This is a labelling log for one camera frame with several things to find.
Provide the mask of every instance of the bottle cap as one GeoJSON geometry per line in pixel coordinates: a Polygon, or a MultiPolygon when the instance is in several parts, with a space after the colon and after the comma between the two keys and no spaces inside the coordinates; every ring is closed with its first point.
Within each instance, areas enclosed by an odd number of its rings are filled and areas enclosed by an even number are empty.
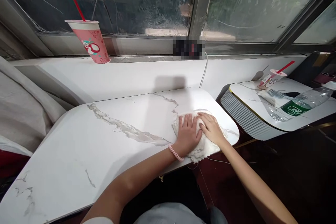
{"type": "Polygon", "coordinates": [[[336,90],[336,82],[327,82],[323,87],[336,90]]]}

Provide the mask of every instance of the cartoon print on cup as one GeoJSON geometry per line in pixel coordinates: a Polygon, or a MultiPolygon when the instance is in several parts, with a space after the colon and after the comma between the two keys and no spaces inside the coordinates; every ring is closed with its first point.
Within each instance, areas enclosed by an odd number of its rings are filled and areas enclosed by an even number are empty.
{"type": "Polygon", "coordinates": [[[89,32],[95,39],[100,39],[102,37],[102,34],[100,33],[99,30],[92,30],[89,32]]]}
{"type": "Polygon", "coordinates": [[[97,55],[100,52],[100,48],[97,44],[89,40],[82,41],[85,50],[91,55],[97,55]]]}
{"type": "Polygon", "coordinates": [[[265,87],[268,88],[268,87],[271,87],[277,81],[278,81],[278,79],[269,78],[264,85],[265,85],[265,87]]]}

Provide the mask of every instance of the hand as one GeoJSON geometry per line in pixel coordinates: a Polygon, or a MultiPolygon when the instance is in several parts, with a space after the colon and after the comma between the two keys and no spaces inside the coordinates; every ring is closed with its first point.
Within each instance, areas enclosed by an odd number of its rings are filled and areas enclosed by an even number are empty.
{"type": "Polygon", "coordinates": [[[177,140],[172,145],[172,148],[180,157],[187,156],[190,152],[192,152],[195,147],[200,142],[202,136],[202,130],[199,130],[196,134],[196,123],[197,118],[191,114],[187,114],[184,116],[184,123],[182,124],[182,116],[178,119],[178,134],[177,140]]]}
{"type": "Polygon", "coordinates": [[[209,138],[211,142],[219,145],[219,143],[227,141],[214,116],[206,113],[198,113],[198,114],[199,116],[197,116],[197,118],[201,119],[205,124],[205,126],[203,124],[199,124],[199,126],[201,127],[201,130],[204,132],[206,137],[209,138]]]}

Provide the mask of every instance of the plastic water bottle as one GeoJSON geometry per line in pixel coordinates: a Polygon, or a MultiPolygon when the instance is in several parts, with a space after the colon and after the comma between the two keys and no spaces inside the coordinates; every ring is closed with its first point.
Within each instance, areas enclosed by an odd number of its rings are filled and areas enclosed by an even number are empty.
{"type": "Polygon", "coordinates": [[[308,90],[282,105],[272,115],[279,121],[288,121],[326,102],[336,90],[336,82],[328,82],[323,87],[308,90]]]}

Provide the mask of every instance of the green bottle label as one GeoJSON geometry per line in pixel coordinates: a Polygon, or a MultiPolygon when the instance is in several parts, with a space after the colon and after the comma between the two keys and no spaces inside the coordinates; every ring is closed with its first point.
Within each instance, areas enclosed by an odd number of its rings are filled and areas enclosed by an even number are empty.
{"type": "Polygon", "coordinates": [[[293,101],[287,102],[285,105],[281,106],[281,109],[291,116],[299,116],[310,110],[310,108],[303,108],[295,104],[293,101]]]}

